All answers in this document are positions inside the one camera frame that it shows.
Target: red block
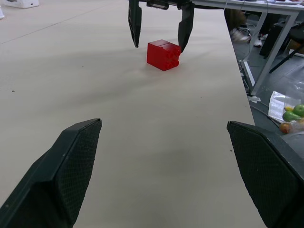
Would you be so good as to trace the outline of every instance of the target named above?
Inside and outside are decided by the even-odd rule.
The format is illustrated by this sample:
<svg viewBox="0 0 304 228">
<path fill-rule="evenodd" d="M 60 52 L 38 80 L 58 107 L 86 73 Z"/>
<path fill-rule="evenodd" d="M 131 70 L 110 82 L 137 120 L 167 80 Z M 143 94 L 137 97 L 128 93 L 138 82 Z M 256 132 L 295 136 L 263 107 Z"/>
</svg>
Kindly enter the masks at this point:
<svg viewBox="0 0 304 228">
<path fill-rule="evenodd" d="M 179 65 L 181 55 L 180 46 L 166 40 L 157 40 L 148 43 L 147 63 L 160 70 L 170 70 Z"/>
</svg>

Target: shoe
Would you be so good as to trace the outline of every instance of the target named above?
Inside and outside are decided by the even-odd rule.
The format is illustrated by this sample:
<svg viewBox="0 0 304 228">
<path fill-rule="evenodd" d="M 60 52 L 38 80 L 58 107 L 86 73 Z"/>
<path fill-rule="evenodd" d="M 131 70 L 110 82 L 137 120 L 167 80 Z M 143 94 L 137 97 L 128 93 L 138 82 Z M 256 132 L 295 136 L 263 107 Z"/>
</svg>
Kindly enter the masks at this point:
<svg viewBox="0 0 304 228">
<path fill-rule="evenodd" d="M 253 44 L 253 46 L 258 47 L 258 48 L 262 47 L 261 38 L 258 38 L 258 39 L 255 41 L 255 43 Z"/>
<path fill-rule="evenodd" d="M 266 40 L 268 37 L 268 34 L 265 34 L 265 35 L 261 35 L 261 40 Z"/>
<path fill-rule="evenodd" d="M 230 37 L 232 42 L 235 43 L 247 43 L 251 40 L 250 34 L 245 34 L 241 30 L 234 28 L 230 31 Z"/>
</svg>

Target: table surface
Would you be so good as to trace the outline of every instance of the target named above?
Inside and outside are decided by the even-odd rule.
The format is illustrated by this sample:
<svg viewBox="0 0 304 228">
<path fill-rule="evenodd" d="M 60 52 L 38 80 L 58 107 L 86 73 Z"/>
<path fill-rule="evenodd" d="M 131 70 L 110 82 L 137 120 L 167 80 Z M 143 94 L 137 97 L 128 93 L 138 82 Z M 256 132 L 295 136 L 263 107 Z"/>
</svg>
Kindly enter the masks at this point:
<svg viewBox="0 0 304 228">
<path fill-rule="evenodd" d="M 223 10 L 195 12 L 180 65 L 162 72 L 146 64 L 147 43 L 177 43 L 181 12 L 142 4 L 137 49 L 127 6 L 3 7 L 0 203 L 62 130 L 101 118 L 75 228 L 264 228 L 226 131 L 229 120 L 253 119 Z"/>
<path fill-rule="evenodd" d="M 199 4 L 200 2 L 203 4 L 205 1 L 214 1 L 214 2 L 226 2 L 226 0 L 193 0 L 194 3 Z M 228 0 L 228 3 L 233 3 L 240 5 L 240 9 L 243 6 L 259 6 L 259 7 L 269 7 L 270 9 L 278 9 L 278 10 L 295 10 L 302 11 L 304 10 L 304 6 L 298 5 L 288 5 L 288 4 L 273 4 L 267 3 L 266 0 L 258 0 L 258 1 L 242 1 L 242 0 Z"/>
</svg>

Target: table leg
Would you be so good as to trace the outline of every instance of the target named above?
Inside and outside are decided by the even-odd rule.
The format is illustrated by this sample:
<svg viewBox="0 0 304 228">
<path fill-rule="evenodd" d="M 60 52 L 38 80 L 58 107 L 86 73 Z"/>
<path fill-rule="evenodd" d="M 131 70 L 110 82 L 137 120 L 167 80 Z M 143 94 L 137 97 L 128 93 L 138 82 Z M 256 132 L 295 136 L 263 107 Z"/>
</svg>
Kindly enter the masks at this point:
<svg viewBox="0 0 304 228">
<path fill-rule="evenodd" d="M 259 77 L 257 78 L 257 81 L 255 83 L 255 85 L 253 86 L 253 89 L 251 91 L 251 95 L 256 95 L 259 88 L 261 87 L 265 77 L 269 74 L 269 70 L 271 67 L 271 64 L 273 63 L 283 41 L 285 40 L 287 34 L 289 33 L 289 30 L 291 29 L 292 25 L 295 22 L 296 17 L 298 16 L 299 12 L 295 12 L 292 15 L 287 16 L 287 20 L 286 23 L 282 29 L 282 31 L 280 32 L 280 35 L 278 37 L 278 39 L 275 42 L 275 45 L 273 46 L 273 48 L 271 49 L 271 52 L 268 56 L 267 62 L 265 64 L 265 66 L 263 67 Z"/>
<path fill-rule="evenodd" d="M 252 51 L 253 49 L 253 45 L 258 37 L 258 34 L 263 26 L 263 23 L 265 21 L 265 18 L 267 16 L 267 13 L 262 13 L 262 15 L 260 16 L 260 20 L 258 21 L 257 23 L 257 26 L 256 26 L 256 29 L 254 30 L 253 34 L 252 34 L 252 38 L 251 38 L 251 41 L 250 41 L 250 48 L 249 48 L 249 53 L 247 54 L 247 56 L 243 59 L 243 61 L 247 61 L 247 59 L 249 58 L 249 55 L 250 55 L 250 52 Z"/>
</svg>

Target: gray floor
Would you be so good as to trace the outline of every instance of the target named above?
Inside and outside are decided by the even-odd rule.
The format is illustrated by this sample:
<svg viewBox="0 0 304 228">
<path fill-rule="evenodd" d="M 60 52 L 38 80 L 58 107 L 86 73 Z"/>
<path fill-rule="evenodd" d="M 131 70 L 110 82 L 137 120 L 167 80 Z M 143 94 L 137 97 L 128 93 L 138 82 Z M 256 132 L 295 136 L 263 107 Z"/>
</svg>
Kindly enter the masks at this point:
<svg viewBox="0 0 304 228">
<path fill-rule="evenodd" d="M 249 45 L 234 44 L 234 50 L 237 59 L 242 60 L 249 52 Z M 260 50 L 261 48 L 253 47 L 249 56 L 249 65 L 254 77 L 258 75 L 266 62 L 263 56 L 259 54 Z M 285 51 L 284 54 L 277 56 L 273 62 L 273 66 L 279 63 L 285 56 L 287 56 L 287 54 L 287 51 Z M 290 86 L 304 81 L 303 69 L 304 58 L 294 56 L 292 59 L 280 66 L 275 72 L 267 76 L 257 96 L 261 98 L 263 103 L 268 105 L 273 91 L 285 94 Z M 255 104 L 250 102 L 250 105 L 268 113 L 268 107 L 261 103 Z M 254 108 L 251 108 L 251 111 L 257 126 L 279 133 L 278 127 L 275 126 L 273 122 L 270 121 L 264 114 L 260 113 Z"/>
</svg>

